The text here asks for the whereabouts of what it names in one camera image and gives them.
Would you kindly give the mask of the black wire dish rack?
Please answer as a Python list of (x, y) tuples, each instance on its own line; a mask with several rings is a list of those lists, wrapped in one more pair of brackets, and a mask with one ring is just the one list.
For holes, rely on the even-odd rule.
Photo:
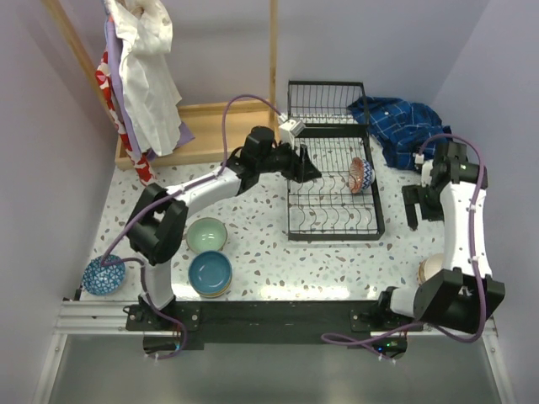
[(385, 232), (376, 183), (354, 194), (354, 158), (373, 162), (370, 110), (362, 82), (291, 80), (287, 114), (306, 124), (299, 142), (321, 178), (287, 187), (288, 237), (295, 242), (370, 242)]

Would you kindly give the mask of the red blue patterned bowl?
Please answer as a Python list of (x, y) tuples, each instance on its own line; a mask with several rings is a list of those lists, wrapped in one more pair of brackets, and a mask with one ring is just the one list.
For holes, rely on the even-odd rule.
[(352, 194), (366, 191), (375, 181), (376, 171), (366, 160), (354, 157), (349, 168), (348, 187)]

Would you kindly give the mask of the cream beige bowl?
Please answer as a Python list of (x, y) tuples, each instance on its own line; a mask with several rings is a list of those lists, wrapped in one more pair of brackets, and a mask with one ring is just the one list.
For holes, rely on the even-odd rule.
[(423, 260), (418, 269), (418, 283), (424, 284), (427, 280), (440, 272), (443, 259), (444, 255), (442, 253), (437, 253)]

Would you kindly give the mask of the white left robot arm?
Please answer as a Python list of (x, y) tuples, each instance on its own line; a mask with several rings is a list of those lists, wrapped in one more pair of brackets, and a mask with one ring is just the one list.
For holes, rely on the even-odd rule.
[(171, 259), (182, 243), (187, 219), (216, 202), (247, 192), (264, 173), (280, 173), (296, 183), (322, 177), (306, 145), (276, 142), (270, 128), (256, 126), (218, 169), (171, 190), (156, 183), (145, 187), (125, 234), (131, 249), (146, 260), (141, 298), (148, 305), (144, 318), (154, 329), (165, 330), (173, 324)]

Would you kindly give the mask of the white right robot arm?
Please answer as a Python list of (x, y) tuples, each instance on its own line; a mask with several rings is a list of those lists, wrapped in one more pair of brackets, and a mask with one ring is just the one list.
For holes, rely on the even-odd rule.
[(469, 142), (455, 135), (432, 139), (437, 143), (433, 158), (424, 158), (425, 146), (415, 156), (420, 184), (405, 186), (402, 193), (410, 229), (417, 229), (419, 220), (443, 223), (440, 268), (415, 289), (387, 288), (371, 313), (387, 331), (422, 322), (444, 334), (467, 333), (475, 341), (505, 297), (504, 283), (494, 280), (484, 244), (487, 169), (482, 161), (469, 161)]

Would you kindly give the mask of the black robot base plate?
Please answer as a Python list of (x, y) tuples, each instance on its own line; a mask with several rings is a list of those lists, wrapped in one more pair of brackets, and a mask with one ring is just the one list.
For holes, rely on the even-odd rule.
[(411, 321), (376, 315), (374, 300), (173, 301), (165, 314), (187, 329), (187, 350), (206, 344), (320, 344), (326, 332), (368, 338)]

